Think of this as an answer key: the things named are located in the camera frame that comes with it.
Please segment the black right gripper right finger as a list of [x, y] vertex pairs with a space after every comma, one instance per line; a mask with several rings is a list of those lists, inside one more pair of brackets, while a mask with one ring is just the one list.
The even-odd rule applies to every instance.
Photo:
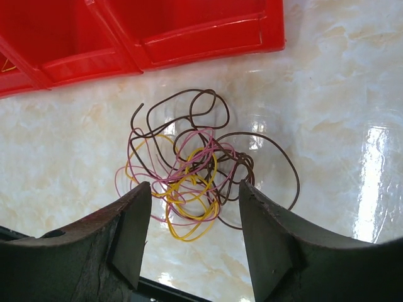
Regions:
[[401, 301], [402, 240], [331, 232], [246, 182], [239, 208], [256, 301]]

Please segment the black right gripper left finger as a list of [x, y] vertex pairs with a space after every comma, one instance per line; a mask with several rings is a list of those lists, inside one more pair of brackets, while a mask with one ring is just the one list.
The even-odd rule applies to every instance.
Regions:
[[130, 301], [150, 210], [150, 184], [142, 182], [38, 238], [1, 227], [1, 301]]

